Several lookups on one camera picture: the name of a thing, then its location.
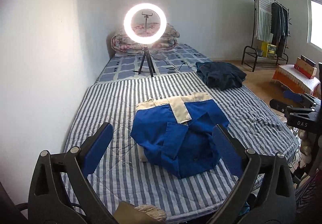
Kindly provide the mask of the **floral folded comforter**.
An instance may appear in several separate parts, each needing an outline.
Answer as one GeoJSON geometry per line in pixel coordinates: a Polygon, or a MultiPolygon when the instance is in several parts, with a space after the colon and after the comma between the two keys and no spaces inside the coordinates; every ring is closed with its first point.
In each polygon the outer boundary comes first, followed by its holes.
{"type": "MultiPolygon", "coordinates": [[[[147,24],[133,24],[132,30],[139,37],[154,37],[158,32],[160,23],[148,22],[147,24]]],[[[121,55],[136,55],[143,52],[144,46],[153,51],[168,51],[177,45],[177,40],[180,38],[180,33],[169,23],[166,24],[166,29],[158,40],[152,43],[149,38],[147,42],[138,43],[132,40],[124,30],[117,31],[111,39],[111,48],[121,55]]]]}

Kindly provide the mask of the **stacked boxes on bench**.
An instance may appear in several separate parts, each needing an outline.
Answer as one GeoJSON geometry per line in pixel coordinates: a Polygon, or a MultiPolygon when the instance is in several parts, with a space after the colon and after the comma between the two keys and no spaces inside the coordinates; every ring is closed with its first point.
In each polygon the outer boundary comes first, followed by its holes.
{"type": "Polygon", "coordinates": [[[316,65],[311,65],[311,61],[304,60],[303,58],[297,57],[294,68],[298,70],[300,73],[305,75],[309,79],[313,79],[313,77],[317,73],[316,65]]]}

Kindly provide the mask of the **window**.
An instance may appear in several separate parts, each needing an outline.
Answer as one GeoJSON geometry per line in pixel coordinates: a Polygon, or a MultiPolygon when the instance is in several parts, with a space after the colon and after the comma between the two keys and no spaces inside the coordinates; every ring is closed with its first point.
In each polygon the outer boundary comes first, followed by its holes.
{"type": "Polygon", "coordinates": [[[308,36],[307,42],[321,51],[322,6],[321,1],[307,0],[308,6],[308,36]]]}

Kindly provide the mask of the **striped hanging cloth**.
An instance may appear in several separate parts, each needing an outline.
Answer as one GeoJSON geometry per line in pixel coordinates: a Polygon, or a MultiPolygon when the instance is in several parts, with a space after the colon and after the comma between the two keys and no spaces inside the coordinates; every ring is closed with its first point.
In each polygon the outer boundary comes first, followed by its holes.
{"type": "Polygon", "coordinates": [[[272,0],[255,0],[255,38],[270,43],[272,0]]]}

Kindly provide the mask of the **orange covered bench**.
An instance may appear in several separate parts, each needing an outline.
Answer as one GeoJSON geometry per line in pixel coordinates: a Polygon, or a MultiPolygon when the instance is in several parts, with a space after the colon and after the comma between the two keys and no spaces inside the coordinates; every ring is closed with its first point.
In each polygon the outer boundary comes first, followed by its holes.
{"type": "Polygon", "coordinates": [[[272,80],[279,82],[294,93],[308,93],[313,96],[320,94],[320,81],[317,77],[309,79],[294,68],[294,65],[280,65],[276,68],[272,80]]]}

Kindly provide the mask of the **yellow box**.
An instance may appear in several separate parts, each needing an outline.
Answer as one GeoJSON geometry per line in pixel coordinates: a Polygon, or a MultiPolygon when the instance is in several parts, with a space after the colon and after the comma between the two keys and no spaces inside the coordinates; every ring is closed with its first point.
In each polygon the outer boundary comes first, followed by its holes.
{"type": "Polygon", "coordinates": [[[265,58],[274,58],[276,55],[276,46],[267,42],[261,43],[262,56],[265,58]]]}

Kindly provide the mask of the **dark teal folded garment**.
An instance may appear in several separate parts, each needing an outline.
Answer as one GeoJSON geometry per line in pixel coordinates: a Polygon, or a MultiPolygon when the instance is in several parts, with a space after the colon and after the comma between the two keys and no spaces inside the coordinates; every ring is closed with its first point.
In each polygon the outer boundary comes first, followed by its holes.
{"type": "Polygon", "coordinates": [[[241,88],[247,74],[228,62],[196,62],[196,74],[209,88],[241,88]]]}

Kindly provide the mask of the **dark hanging clothes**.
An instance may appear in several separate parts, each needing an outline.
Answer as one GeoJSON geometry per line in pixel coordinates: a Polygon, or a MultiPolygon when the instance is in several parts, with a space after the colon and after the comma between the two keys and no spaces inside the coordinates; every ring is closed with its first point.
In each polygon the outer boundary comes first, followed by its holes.
{"type": "Polygon", "coordinates": [[[276,46],[276,55],[283,56],[289,35],[289,12],[279,3],[271,4],[271,44],[276,46]]]}

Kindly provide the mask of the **beige and blue jacket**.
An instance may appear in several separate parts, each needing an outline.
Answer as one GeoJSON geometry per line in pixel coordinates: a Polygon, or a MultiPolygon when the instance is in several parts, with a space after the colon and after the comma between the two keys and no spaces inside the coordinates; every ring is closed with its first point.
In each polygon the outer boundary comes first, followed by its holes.
{"type": "Polygon", "coordinates": [[[227,128],[229,120],[208,93],[194,92],[137,104],[130,135],[140,147],[141,161],[183,179],[218,164],[216,125],[227,128]]]}

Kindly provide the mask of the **black clothes rack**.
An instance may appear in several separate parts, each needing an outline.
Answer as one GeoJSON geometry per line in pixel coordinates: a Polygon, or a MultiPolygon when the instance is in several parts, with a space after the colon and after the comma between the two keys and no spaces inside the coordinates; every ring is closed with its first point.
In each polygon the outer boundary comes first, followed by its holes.
{"type": "Polygon", "coordinates": [[[289,9],[277,0],[254,0],[251,44],[243,49],[241,64],[256,68],[289,63],[289,9]]]}

